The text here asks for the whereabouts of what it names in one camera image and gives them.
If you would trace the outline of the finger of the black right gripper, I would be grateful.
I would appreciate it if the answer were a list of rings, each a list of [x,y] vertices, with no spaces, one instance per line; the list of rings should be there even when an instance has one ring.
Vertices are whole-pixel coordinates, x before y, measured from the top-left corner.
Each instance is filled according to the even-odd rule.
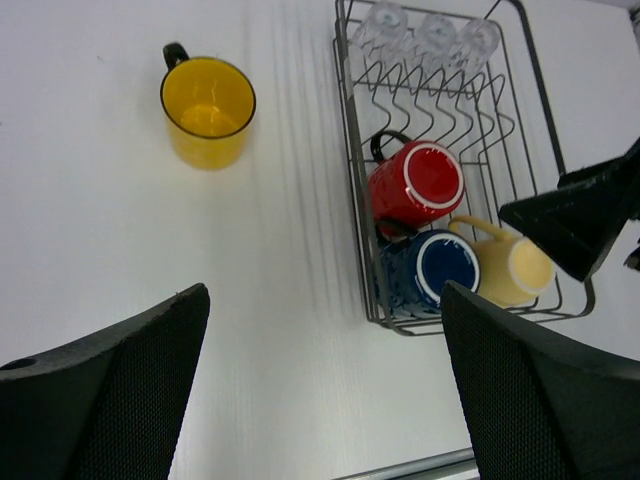
[[[565,273],[589,280],[626,222],[639,219],[639,143],[620,157],[562,175],[553,191],[503,205],[499,218]]]

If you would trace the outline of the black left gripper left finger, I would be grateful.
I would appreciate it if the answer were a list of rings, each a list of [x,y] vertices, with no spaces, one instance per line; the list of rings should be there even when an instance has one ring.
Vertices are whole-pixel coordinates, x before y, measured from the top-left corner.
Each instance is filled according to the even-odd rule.
[[[4,479],[165,479],[206,332],[202,283],[1,368]]]

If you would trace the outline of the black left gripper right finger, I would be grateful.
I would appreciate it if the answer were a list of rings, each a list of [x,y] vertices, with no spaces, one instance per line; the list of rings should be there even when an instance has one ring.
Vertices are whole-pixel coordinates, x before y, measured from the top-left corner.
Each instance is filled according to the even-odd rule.
[[[449,281],[444,334],[483,479],[636,479],[639,363]]]

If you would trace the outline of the pale yellow mug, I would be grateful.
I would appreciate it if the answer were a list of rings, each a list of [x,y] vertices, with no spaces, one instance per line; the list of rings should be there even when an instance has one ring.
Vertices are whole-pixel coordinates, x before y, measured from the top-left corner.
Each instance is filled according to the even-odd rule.
[[[457,216],[448,228],[462,235],[468,225],[490,236],[471,243],[480,266],[477,293],[500,307],[528,304],[538,298],[555,279],[552,260],[529,238],[518,236],[473,216]]]

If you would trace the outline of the red mug black handle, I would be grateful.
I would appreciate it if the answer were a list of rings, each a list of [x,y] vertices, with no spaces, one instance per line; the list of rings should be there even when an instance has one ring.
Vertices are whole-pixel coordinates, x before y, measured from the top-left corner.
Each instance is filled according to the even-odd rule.
[[[455,156],[438,143],[382,130],[370,140],[377,167],[368,177],[373,218],[415,229],[453,212],[465,180]]]

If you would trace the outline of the yellow mug black handle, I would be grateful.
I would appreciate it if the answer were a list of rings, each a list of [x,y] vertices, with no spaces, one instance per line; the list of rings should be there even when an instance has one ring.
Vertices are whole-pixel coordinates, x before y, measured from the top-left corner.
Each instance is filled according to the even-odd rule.
[[[189,56],[178,42],[162,53],[167,72],[160,102],[175,153],[200,170],[232,165],[245,149],[257,110],[249,78],[225,60]]]

